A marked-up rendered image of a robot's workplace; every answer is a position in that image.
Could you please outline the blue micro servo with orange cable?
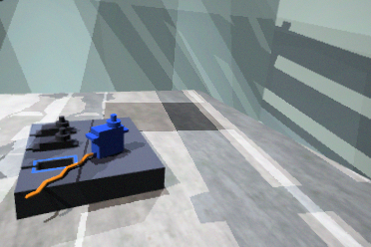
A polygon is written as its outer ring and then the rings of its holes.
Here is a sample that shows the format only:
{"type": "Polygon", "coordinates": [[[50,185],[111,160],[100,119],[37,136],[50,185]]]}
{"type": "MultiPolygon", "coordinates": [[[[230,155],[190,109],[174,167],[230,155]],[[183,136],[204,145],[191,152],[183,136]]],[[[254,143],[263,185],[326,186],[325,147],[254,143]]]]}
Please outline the blue micro servo with orange cable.
{"type": "Polygon", "coordinates": [[[86,133],[86,137],[91,140],[92,152],[86,155],[80,162],[67,166],[60,175],[44,181],[38,189],[31,194],[26,195],[26,199],[35,197],[47,184],[62,178],[68,169],[82,165],[88,157],[96,156],[98,158],[114,154],[124,150],[125,133],[129,129],[121,124],[116,114],[112,114],[107,123],[91,127],[91,132],[86,133]]]}

